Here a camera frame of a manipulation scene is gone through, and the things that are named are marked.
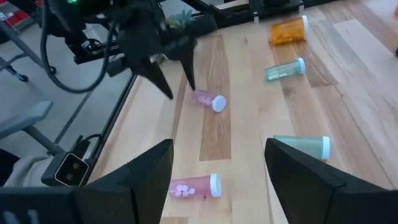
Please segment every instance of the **chair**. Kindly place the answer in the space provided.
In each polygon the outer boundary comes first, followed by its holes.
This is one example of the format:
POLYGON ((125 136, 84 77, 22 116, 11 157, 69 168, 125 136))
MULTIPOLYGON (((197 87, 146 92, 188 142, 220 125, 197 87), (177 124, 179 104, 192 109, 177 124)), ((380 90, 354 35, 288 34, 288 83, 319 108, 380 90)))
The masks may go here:
POLYGON ((54 144, 39 130, 34 127, 34 124, 42 121, 50 112, 53 103, 51 101, 43 101, 36 104, 31 109, 22 114, 15 115, 0 123, 0 140, 14 134, 18 131, 24 131, 44 148, 49 151, 49 154, 56 155, 65 152, 61 147, 54 144))

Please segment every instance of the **wooden table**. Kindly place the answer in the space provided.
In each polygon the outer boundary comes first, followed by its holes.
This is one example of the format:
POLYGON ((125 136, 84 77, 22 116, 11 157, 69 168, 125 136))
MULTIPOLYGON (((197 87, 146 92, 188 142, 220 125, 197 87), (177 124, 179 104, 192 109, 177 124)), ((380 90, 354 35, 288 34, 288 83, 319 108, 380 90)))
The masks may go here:
POLYGON ((383 16, 392 2, 347 0, 306 9, 306 42, 269 45, 269 25, 283 18, 200 39, 194 59, 197 87, 224 95, 226 109, 215 113, 196 104, 180 64, 165 62, 162 69, 175 99, 138 78, 91 181, 173 138, 173 177, 218 173, 223 196, 167 198, 163 224, 287 223, 263 154, 267 138, 296 134, 329 136, 330 165, 396 188, 398 22, 383 16), (265 68, 297 57, 307 64, 305 75, 264 80, 265 68))

